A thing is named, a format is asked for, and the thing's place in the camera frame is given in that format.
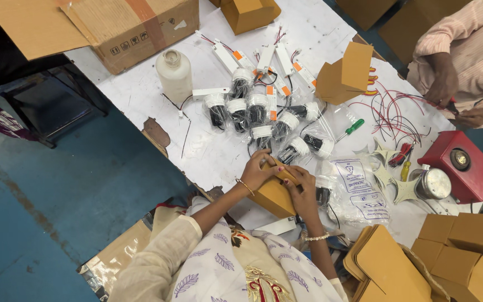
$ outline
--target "feather print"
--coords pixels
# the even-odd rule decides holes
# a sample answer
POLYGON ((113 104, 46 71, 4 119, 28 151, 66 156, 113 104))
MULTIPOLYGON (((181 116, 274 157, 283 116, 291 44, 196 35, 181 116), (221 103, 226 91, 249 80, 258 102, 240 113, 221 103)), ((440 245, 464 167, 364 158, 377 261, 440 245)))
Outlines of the feather print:
POLYGON ((314 280, 314 282, 316 282, 316 285, 318 286, 322 286, 323 284, 321 283, 321 280, 320 279, 316 279, 316 277, 312 278, 314 280))
POLYGON ((174 297, 178 298, 179 293, 185 292, 187 289, 189 289, 192 285, 195 285, 198 281, 198 274, 196 275, 187 275, 174 289, 174 297))
POLYGON ((299 275, 296 274, 295 271, 288 271, 286 273, 286 276, 288 277, 288 280, 298 282, 299 285, 305 287, 307 292, 309 292, 309 286, 305 283, 305 280, 303 280, 303 278, 299 277, 299 275))
POLYGON ((215 261, 227 270, 234 271, 234 265, 225 256, 217 254, 215 261))
POLYGON ((192 253, 187 258, 189 259, 189 258, 192 258, 192 257, 202 256, 202 255, 206 254, 207 251, 210 251, 210 249, 209 248, 205 248, 205 249, 202 249, 200 251, 196 251, 196 252, 192 253))
POLYGON ((279 259, 281 259, 281 258, 290 258, 290 259, 292 259, 292 260, 293 260, 292 256, 290 256, 290 255, 288 255, 288 254, 281 254, 281 255, 279 255, 279 256, 278 256, 278 258, 279 258, 279 259))
POLYGON ((225 243, 229 242, 229 240, 223 234, 214 234, 214 238, 217 240, 224 241, 225 243))
POLYGON ((211 298, 211 302, 227 302, 226 300, 223 300, 221 298, 214 298, 214 297, 211 297, 211 296, 210 296, 210 298, 211 298))

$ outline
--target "screwdriver handle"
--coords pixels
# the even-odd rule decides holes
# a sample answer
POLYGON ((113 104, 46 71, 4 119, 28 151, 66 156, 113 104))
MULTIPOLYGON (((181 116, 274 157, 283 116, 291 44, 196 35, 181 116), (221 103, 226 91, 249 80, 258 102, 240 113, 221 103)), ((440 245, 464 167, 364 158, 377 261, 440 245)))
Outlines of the screwdriver handle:
POLYGON ((400 176, 401 176, 403 182, 407 181, 407 175, 409 174, 409 167, 410 166, 411 166, 410 161, 404 162, 404 167, 402 168, 402 172, 400 173, 400 176))
POLYGON ((352 134, 353 131, 357 130, 361 125, 364 124, 364 119, 360 119, 356 121, 351 127, 347 128, 345 132, 349 135, 352 134))

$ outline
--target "gold bangle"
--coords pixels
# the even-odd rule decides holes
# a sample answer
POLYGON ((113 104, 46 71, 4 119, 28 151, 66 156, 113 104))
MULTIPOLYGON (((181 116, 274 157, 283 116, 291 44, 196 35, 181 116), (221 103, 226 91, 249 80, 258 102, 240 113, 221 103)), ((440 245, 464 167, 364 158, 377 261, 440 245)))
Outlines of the gold bangle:
POLYGON ((319 237, 307 237, 307 235, 302 235, 301 239, 305 241, 316 241, 316 240, 326 239, 327 237, 331 236, 329 235, 329 232, 325 232, 325 235, 319 236, 319 237))
POLYGON ((252 190, 252 189, 250 189, 250 188, 249 188, 249 186, 245 184, 245 182, 243 182, 243 181, 242 181, 241 179, 239 179, 239 178, 237 178, 237 179, 236 179, 236 182, 238 182, 238 183, 241 183, 241 184, 245 185, 245 188, 247 188, 247 189, 249 190, 249 192, 251 192, 251 195, 252 195, 252 196, 254 196, 253 190, 252 190))

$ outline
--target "white table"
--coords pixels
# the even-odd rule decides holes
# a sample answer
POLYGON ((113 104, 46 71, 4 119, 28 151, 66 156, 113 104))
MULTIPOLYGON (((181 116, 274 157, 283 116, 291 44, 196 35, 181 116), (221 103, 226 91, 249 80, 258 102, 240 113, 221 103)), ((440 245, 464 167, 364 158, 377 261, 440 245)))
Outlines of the white table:
MULTIPOLYGON (((302 51, 297 59, 314 75, 324 62, 333 63, 341 58, 346 46, 356 35, 355 30, 322 0, 277 0, 277 3, 282 8, 282 13, 274 23, 234 36, 221 10, 215 8, 208 0, 200 0, 200 31, 210 39, 218 38, 232 49, 245 52, 256 65, 256 60, 252 56, 254 49, 262 49, 262 45, 272 44, 279 25, 282 25, 283 31, 287 34, 281 41, 285 43, 288 52, 301 48, 302 51)), ((171 48, 181 51, 190 59, 195 89, 230 85, 231 76, 213 56, 210 43, 196 35, 191 35, 172 45, 171 48)), ((158 54, 117 76, 111 75, 88 47, 67 51, 65 54, 139 130, 143 130, 144 122, 149 118, 156 120, 170 138, 170 143, 164 150, 169 160, 183 171, 190 181, 205 191, 222 187, 226 192, 234 186, 235 178, 241 176, 249 158, 246 145, 241 142, 240 136, 233 134, 233 131, 217 133, 211 130, 210 122, 203 114, 201 103, 186 103, 184 113, 187 117, 179 118, 178 109, 161 95, 163 89, 156 69, 153 67, 158 54)), ((396 70, 387 62, 372 58, 372 67, 377 69, 379 82, 386 89, 419 94, 409 83, 400 79, 396 70)), ((294 87, 299 86, 295 77, 292 81, 294 87)), ((307 91, 302 91, 301 94, 307 98, 313 97, 307 91)), ((370 100, 371 97, 359 96, 348 101, 346 105, 352 102, 369 104, 370 100)), ((398 102, 403 116, 411 120, 419 132, 427 133, 428 128, 432 127, 430 135, 423 139, 422 148, 415 147, 411 158, 411 170, 413 170, 419 167, 416 159, 426 152, 437 138, 437 133, 454 127, 429 105, 421 103, 426 113, 422 116, 412 101, 399 100, 398 102)), ((352 105, 350 109, 357 117, 366 120, 366 123, 355 132, 355 135, 344 138, 336 145, 333 151, 335 156, 351 155, 353 150, 361 150, 366 146, 370 150, 374 148, 371 133, 375 121, 371 109, 359 104, 352 105)), ((379 133, 374 135, 383 142, 379 133)), ((386 147, 394 148, 393 144, 387 143, 386 147)), ((315 165, 314 159, 305 167, 313 173, 315 165)), ((399 171, 394 171, 393 174, 398 177, 399 171)), ((435 209, 443 213, 448 210, 447 213, 457 215, 460 211, 470 211, 468 205, 456 205, 451 199, 430 202, 435 209)), ((474 205, 475 212, 479 211, 480 206, 481 204, 474 205)), ((419 233, 426 214, 432 211, 424 203, 409 201, 397 206, 391 205, 391 210, 390 228, 394 238, 410 247, 419 233)), ((245 228, 257 228, 277 220, 248 199, 240 202, 229 213, 245 228)), ((325 213, 321 216, 325 224, 333 225, 325 213)))

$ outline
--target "hand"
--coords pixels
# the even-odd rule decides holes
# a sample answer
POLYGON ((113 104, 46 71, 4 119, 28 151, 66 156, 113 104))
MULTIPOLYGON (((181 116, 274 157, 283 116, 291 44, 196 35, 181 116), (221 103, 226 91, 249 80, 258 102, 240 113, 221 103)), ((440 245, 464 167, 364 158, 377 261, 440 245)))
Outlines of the hand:
POLYGON ((448 53, 436 53, 427 55, 425 58, 434 70, 435 80, 424 98, 445 108, 450 99, 458 92, 458 85, 460 84, 458 73, 448 53))
POLYGON ((293 208, 296 209, 296 212, 305 223, 319 222, 318 203, 316 202, 316 178, 307 170, 298 166, 285 166, 285 168, 303 187, 303 191, 299 192, 299 189, 292 181, 285 179, 285 186, 292 196, 293 208))
POLYGON ((456 115, 456 121, 468 127, 478 128, 483 125, 483 108, 464 110, 456 115))
POLYGON ((273 175, 277 175, 280 171, 285 169, 284 167, 276 166, 272 157, 269 155, 270 152, 270 149, 258 150, 253 153, 251 159, 249 159, 247 164, 245 164, 245 170, 243 171, 240 180, 244 182, 253 192, 258 190, 262 184, 268 180, 268 178, 272 177, 273 175), (264 161, 267 161, 272 166, 276 167, 262 171, 260 167, 264 161))

